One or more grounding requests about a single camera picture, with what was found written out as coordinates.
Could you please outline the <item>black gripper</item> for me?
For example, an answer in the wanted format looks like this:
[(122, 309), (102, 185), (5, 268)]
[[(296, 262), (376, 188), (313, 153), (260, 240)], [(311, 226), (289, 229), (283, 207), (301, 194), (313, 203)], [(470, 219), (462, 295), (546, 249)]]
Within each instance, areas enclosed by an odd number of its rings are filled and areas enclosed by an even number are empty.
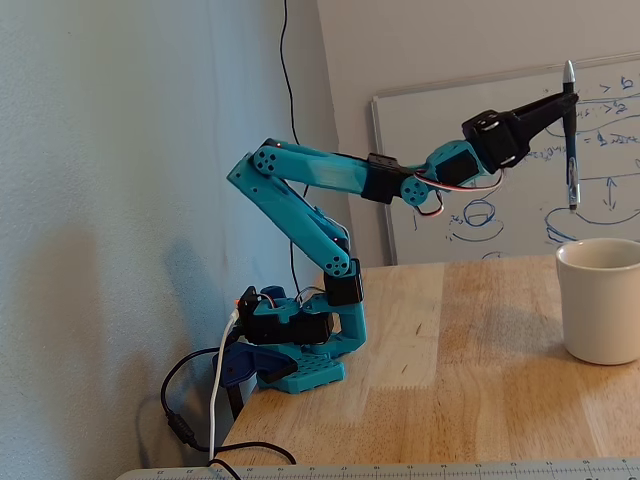
[(568, 114), (578, 100), (576, 93), (556, 93), (512, 111), (486, 110), (465, 121), (462, 132), (493, 174), (519, 163), (530, 151), (531, 139)]

